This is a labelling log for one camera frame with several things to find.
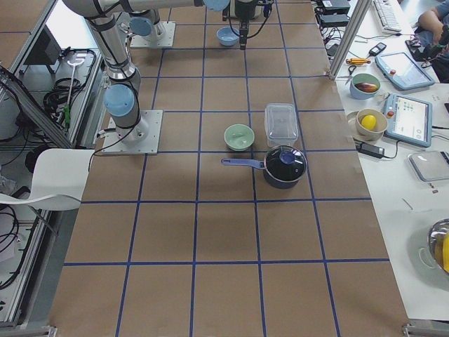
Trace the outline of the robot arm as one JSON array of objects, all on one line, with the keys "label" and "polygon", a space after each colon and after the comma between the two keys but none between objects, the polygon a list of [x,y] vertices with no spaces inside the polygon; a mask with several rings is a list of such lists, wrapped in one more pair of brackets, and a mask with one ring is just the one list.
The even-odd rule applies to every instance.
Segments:
[{"label": "robot arm", "polygon": [[119,34],[115,13],[128,13],[131,31],[151,36],[159,26],[161,8],[202,7],[221,11],[228,1],[65,1],[74,13],[83,17],[105,59],[111,86],[104,95],[104,105],[114,120],[117,137],[127,143],[147,135],[148,126],[142,120],[138,104],[140,72],[133,64],[125,42]]},{"label": "robot arm", "polygon": [[[239,43],[241,50],[246,49],[249,39],[256,37],[272,12],[273,1],[201,1],[212,11],[222,11],[222,20],[228,22],[227,27],[219,28],[217,40],[222,46],[234,46]],[[263,8],[264,21],[259,29],[250,34],[250,21],[256,17],[256,8]],[[156,41],[165,34],[165,26],[160,22],[159,12],[131,11],[128,28],[130,36],[140,36],[149,41]]]}]

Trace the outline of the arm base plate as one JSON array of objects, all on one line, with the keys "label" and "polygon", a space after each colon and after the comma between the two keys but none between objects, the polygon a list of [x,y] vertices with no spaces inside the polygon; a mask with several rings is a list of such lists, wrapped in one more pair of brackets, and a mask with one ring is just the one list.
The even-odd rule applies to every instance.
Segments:
[{"label": "arm base plate", "polygon": [[128,131],[117,128],[114,120],[109,118],[109,128],[113,132],[106,133],[101,153],[106,155],[122,154],[157,154],[163,119],[163,110],[141,110],[140,122],[128,134]]},{"label": "arm base plate", "polygon": [[171,48],[174,42],[176,23],[160,21],[148,36],[135,35],[130,42],[131,48]]}]

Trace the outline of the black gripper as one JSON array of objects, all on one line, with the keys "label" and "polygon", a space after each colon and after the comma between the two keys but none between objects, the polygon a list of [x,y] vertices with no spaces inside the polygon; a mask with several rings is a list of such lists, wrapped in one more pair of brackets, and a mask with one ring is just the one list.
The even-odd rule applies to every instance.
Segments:
[{"label": "black gripper", "polygon": [[250,23],[248,20],[252,20],[257,17],[259,8],[258,0],[235,0],[234,1],[234,16],[240,19],[239,23],[239,48],[241,50],[246,49],[248,40],[248,33]]}]

